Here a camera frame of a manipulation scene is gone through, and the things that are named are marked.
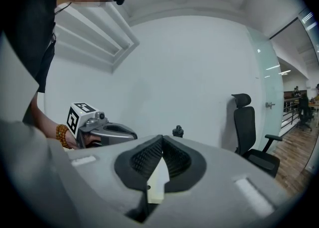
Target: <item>glass wall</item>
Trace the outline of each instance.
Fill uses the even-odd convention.
[[[319,27],[318,22],[315,19],[314,14],[309,10],[309,8],[304,9],[299,15],[298,19],[304,26],[310,41],[316,52],[318,64],[319,64]]]
[[[262,151],[268,142],[265,135],[278,136],[280,132],[284,108],[284,87],[278,58],[270,40],[252,28],[248,28],[248,32],[261,70],[261,80],[264,81],[262,84],[265,87],[265,123],[260,143],[258,138],[256,140],[256,146],[259,144],[257,149]]]

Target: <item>cable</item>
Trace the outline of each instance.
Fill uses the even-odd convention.
[[[66,9],[70,4],[72,4],[72,2],[70,2],[66,7],[60,9],[59,11],[57,11],[54,15],[57,15],[59,12],[63,11],[64,9]]]

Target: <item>chair backrest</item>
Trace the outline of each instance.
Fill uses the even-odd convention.
[[[308,120],[308,116],[311,115],[309,99],[306,96],[299,99],[299,115],[301,120]]]
[[[238,108],[234,111],[234,121],[238,139],[236,153],[243,155],[252,148],[256,142],[255,109],[251,106],[247,106],[251,103],[249,95],[241,93],[232,94],[232,96],[235,97]]]

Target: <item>door handle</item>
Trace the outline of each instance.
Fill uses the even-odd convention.
[[[272,106],[274,106],[276,104],[273,104],[272,102],[266,102],[266,108],[270,107],[270,109],[272,108]]]

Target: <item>black shirt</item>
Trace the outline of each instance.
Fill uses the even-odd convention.
[[[6,0],[4,32],[24,67],[45,92],[54,56],[56,0]]]

